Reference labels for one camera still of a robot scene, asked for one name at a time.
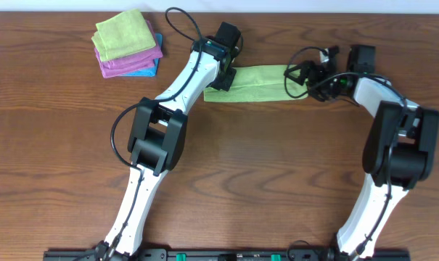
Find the light green cloth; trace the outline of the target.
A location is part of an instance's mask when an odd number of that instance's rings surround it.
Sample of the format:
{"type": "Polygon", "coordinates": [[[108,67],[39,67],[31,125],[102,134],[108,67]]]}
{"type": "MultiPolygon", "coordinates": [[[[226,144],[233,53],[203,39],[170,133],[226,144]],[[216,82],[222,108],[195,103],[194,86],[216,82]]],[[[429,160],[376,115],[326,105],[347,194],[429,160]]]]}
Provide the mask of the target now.
{"type": "Polygon", "coordinates": [[[236,67],[229,91],[206,88],[205,102],[280,102],[292,100],[284,89],[286,65],[236,67]]]}

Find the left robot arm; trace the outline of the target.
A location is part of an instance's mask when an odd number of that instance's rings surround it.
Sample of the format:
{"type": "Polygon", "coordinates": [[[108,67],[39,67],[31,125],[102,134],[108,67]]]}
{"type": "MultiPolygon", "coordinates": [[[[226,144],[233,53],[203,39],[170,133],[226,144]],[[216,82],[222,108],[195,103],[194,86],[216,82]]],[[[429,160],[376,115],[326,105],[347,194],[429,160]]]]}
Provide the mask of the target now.
{"type": "Polygon", "coordinates": [[[185,68],[164,92],[130,107],[135,115],[127,146],[128,187],[95,260],[129,260],[138,250],[156,191],[184,150],[188,113],[207,87],[230,89],[236,74],[231,64],[242,42],[237,26],[222,22],[214,36],[193,42],[185,68]]]}

